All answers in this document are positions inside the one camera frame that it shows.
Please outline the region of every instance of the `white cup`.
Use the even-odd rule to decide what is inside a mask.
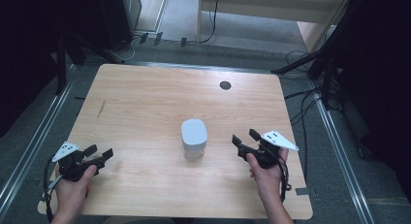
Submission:
[[[206,148],[206,126],[200,119],[188,119],[181,124],[181,138],[184,157],[198,158]]]

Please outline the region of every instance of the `wooden table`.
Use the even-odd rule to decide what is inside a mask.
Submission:
[[[220,88],[221,81],[231,89]],[[184,158],[180,133],[190,118],[208,132],[205,155],[194,160]],[[68,139],[81,148],[96,144],[96,156],[114,152],[93,178],[83,214],[266,218],[248,163],[231,143],[236,134],[257,147],[250,128],[294,141],[278,77],[103,65]],[[308,195],[296,194],[306,186],[296,152],[287,164],[293,190],[284,205],[292,218],[308,219]]]

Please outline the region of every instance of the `hole in table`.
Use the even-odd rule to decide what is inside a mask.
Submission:
[[[228,81],[220,82],[220,87],[223,90],[229,90],[231,88],[231,84]]]

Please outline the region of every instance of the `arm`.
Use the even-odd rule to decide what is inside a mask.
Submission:
[[[286,159],[288,150],[282,149],[281,156]],[[247,154],[247,161],[250,164],[251,177],[257,182],[258,194],[266,210],[269,224],[294,223],[284,208],[279,194],[281,172],[276,165],[270,169],[262,169],[253,154]]]
[[[52,219],[52,224],[74,223],[79,217],[84,205],[85,196],[88,191],[88,183],[94,177],[97,167],[92,165],[82,175],[77,182],[61,179],[57,183],[57,213]]]

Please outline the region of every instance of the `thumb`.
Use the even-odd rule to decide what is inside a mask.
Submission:
[[[254,156],[254,154],[247,153],[245,156],[247,157],[247,162],[253,171],[260,168],[260,165],[258,164],[257,159]]]
[[[97,167],[95,165],[91,165],[85,170],[84,174],[82,175],[80,181],[83,181],[85,184],[87,184],[91,178],[94,177],[94,174],[97,171]]]

